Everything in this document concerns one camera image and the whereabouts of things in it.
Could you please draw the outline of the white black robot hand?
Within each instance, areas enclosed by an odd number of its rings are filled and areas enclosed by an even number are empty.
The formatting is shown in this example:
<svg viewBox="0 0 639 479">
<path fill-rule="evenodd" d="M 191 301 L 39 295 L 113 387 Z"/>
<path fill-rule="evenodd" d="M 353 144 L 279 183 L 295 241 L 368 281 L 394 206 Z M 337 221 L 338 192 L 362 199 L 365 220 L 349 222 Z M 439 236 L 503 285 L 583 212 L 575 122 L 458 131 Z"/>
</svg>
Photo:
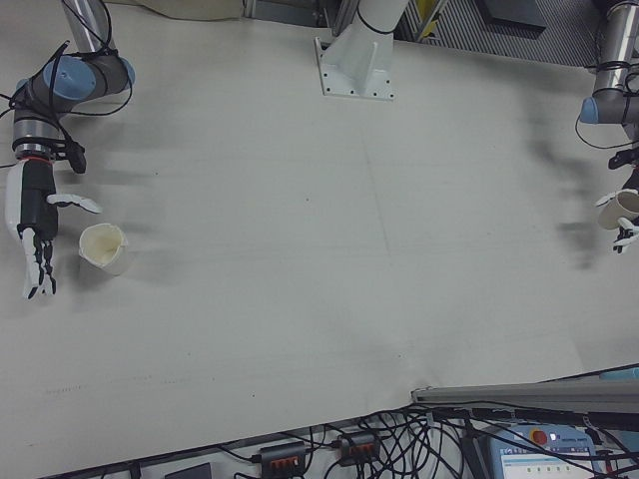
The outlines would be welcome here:
<svg viewBox="0 0 639 479">
<path fill-rule="evenodd" d="M 638 169 L 613 193 L 601 197 L 595 207 L 599 210 L 597 224 L 604 230 L 617 231 L 612 249 L 623 253 L 638 240 Z"/>
<path fill-rule="evenodd" d="M 9 168 L 5 192 L 5 223 L 25 258 L 23 296 L 53 295 L 54 239 L 58 234 L 58 210 L 78 207 L 91 214 L 102 208 L 93 200 L 56 190 L 51 161 L 24 157 Z"/>
</svg>

